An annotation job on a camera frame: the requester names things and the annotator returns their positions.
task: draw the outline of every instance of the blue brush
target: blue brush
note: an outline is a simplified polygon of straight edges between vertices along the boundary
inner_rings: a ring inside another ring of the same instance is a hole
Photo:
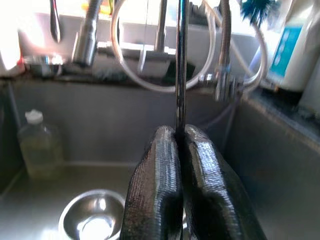
[[[247,0],[242,3],[241,13],[243,18],[250,18],[250,23],[257,23],[260,27],[268,12],[276,4],[274,0]]]

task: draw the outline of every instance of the metal pipe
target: metal pipe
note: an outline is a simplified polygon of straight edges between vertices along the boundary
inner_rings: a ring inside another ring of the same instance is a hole
[[[168,0],[161,0],[159,22],[154,44],[154,50],[157,52],[164,52],[165,50],[167,3]]]
[[[183,139],[186,126],[187,36],[189,0],[179,0],[176,31],[175,133]]]
[[[97,22],[99,8],[102,0],[91,0],[81,25],[80,32],[76,34],[72,52],[72,62],[81,66],[91,66],[97,47]]]
[[[218,66],[229,66],[230,64],[230,41],[231,41],[231,12],[229,0],[221,0],[222,38]]]
[[[221,50],[216,68],[215,100],[227,101],[229,98],[229,73],[230,73],[230,41],[231,41],[231,12],[229,0],[221,0],[222,39]]]

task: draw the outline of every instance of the white tube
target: white tube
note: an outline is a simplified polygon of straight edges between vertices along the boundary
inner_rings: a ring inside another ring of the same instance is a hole
[[[113,12],[113,16],[112,16],[112,21],[111,21],[111,40],[112,40],[112,46],[113,46],[113,51],[114,51],[114,55],[116,56],[116,58],[118,59],[121,67],[123,68],[123,70],[129,75],[129,77],[136,82],[137,84],[139,84],[140,86],[152,90],[152,91],[157,91],[157,92],[162,92],[162,93],[174,93],[176,91],[176,87],[175,86],[159,86],[159,85],[155,85],[152,83],[149,83],[145,80],[143,80],[142,78],[138,77],[130,68],[129,66],[126,64],[126,61],[122,55],[122,51],[121,48],[119,46],[118,43],[118,34],[117,34],[117,25],[118,25],[118,21],[119,21],[119,12],[120,9],[122,7],[122,5],[124,4],[126,0],[120,0],[115,8],[114,8],[114,12]],[[213,57],[214,57],[214,53],[215,53],[215,45],[216,45],[216,23],[218,24],[218,26],[222,25],[222,20],[221,20],[221,16],[220,14],[215,10],[212,9],[210,7],[210,5],[207,3],[206,0],[202,0],[202,2],[205,5],[205,11],[206,11],[206,17],[207,17],[207,21],[208,21],[208,29],[209,29],[209,35],[210,35],[210,45],[209,45],[209,53],[207,56],[207,60],[202,68],[202,70],[195,76],[193,77],[191,80],[187,81],[186,83],[186,89],[190,89],[192,87],[194,87],[197,83],[198,83],[198,79],[200,76],[205,75],[212,63]],[[244,92],[248,92],[248,91],[252,91],[253,89],[255,89],[256,87],[259,86],[261,80],[263,78],[266,77],[267,75],[267,61],[268,61],[268,56],[267,56],[267,47],[263,38],[263,34],[260,31],[260,29],[258,28],[258,26],[256,24],[253,24],[254,30],[256,32],[256,36],[258,38],[258,41],[260,43],[260,48],[261,48],[261,61],[260,61],[260,67],[258,72],[253,76],[253,72],[249,69],[248,64],[246,63],[246,61],[243,59],[242,55],[240,54],[239,49],[237,48],[236,44],[234,43],[234,41],[231,39],[231,49],[233,50],[236,58],[238,59],[240,65],[242,66],[242,68],[245,70],[246,74],[248,76],[252,76],[251,78],[247,79],[244,82],[244,87],[247,88],[244,90]]]
[[[134,82],[139,84],[140,86],[142,86],[146,89],[152,90],[152,91],[157,91],[157,92],[162,92],[162,93],[174,93],[176,91],[175,86],[159,86],[159,85],[149,83],[149,82],[143,80],[142,78],[138,77],[127,65],[127,63],[123,57],[119,43],[118,43],[118,29],[117,29],[117,25],[119,22],[119,12],[120,12],[120,9],[125,1],[126,0],[120,0],[119,2],[117,2],[116,6],[114,8],[114,12],[112,14],[110,34],[111,34],[111,41],[112,41],[114,55],[116,56],[121,67],[128,74],[128,76]],[[186,82],[186,89],[190,89],[198,83],[199,77],[202,75],[205,75],[207,73],[209,67],[212,64],[212,60],[214,58],[214,53],[215,53],[215,48],[216,48],[216,23],[214,21],[214,18],[211,17],[211,14],[210,14],[210,13],[212,13],[211,10],[212,9],[210,6],[209,7],[206,6],[205,11],[207,13],[206,18],[208,21],[208,29],[209,29],[209,36],[210,36],[208,57],[206,59],[206,62],[204,64],[202,70],[196,76],[194,76],[191,80]]]

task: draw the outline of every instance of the blue label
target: blue label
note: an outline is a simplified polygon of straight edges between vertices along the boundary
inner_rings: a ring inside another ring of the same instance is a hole
[[[284,28],[280,43],[274,55],[270,71],[284,77],[298,41],[302,26],[286,26]]]

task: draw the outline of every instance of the dish soap bottle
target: dish soap bottle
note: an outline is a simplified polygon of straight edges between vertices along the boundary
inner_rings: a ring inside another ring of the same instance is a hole
[[[25,113],[27,125],[18,139],[27,172],[31,178],[51,178],[61,171],[63,151],[59,131],[43,123],[42,112]]]

